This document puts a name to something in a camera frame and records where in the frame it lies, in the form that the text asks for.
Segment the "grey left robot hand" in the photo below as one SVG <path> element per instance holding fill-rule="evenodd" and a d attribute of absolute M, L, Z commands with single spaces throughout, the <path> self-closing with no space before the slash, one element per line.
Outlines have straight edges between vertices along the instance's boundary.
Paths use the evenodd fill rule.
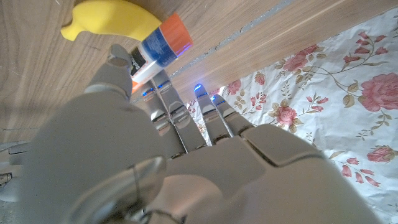
<path fill-rule="evenodd" d="M 378 223 L 303 139 L 234 111 L 233 137 L 174 159 L 130 104 L 128 52 L 114 44 L 84 92 L 43 125 L 22 161 L 22 223 Z"/>

